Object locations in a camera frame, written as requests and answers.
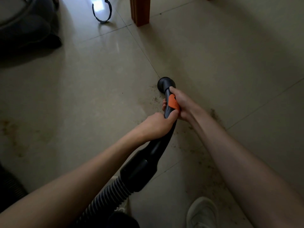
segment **orange grip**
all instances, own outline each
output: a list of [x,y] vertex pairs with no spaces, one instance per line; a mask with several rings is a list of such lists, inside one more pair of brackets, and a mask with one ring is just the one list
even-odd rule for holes
[[179,104],[177,103],[177,100],[175,99],[174,94],[170,94],[169,100],[168,100],[168,106],[173,108],[173,109],[180,110]]

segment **vacuum cleaner hose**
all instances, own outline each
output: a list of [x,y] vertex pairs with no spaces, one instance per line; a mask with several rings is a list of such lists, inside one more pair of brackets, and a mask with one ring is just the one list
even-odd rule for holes
[[[167,106],[164,117],[168,118],[173,110],[179,110],[175,96],[169,90],[170,86],[175,87],[175,83],[169,77],[163,77],[157,86],[165,94]],[[127,197],[143,189],[156,173],[158,161],[169,144],[175,125],[176,122],[164,137],[150,141],[124,165],[120,176],[100,192],[77,219],[76,227],[104,226],[109,216]]]

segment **orange wooden leg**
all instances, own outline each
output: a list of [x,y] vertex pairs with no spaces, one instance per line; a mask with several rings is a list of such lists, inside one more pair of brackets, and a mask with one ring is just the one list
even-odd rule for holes
[[130,0],[131,17],[137,27],[150,21],[150,0]]

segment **forearm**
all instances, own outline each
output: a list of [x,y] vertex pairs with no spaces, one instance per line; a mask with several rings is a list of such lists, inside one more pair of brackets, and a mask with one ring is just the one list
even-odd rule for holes
[[256,227],[297,227],[303,223],[302,198],[271,168],[200,107],[193,107],[188,121]]
[[132,130],[79,168],[9,207],[0,214],[1,227],[66,227],[142,144],[140,135]]

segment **tile floor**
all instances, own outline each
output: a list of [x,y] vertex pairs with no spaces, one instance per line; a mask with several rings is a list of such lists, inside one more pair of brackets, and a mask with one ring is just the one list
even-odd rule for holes
[[[63,47],[1,61],[2,164],[29,191],[42,186],[160,111],[156,83],[169,76],[304,195],[304,3],[151,0],[150,24],[137,28],[129,0],[110,1],[110,23],[99,25],[91,0],[60,0]],[[107,6],[97,13],[107,15]],[[222,227],[251,227],[178,122],[154,179],[131,197],[132,213],[142,227],[184,227],[202,195]]]

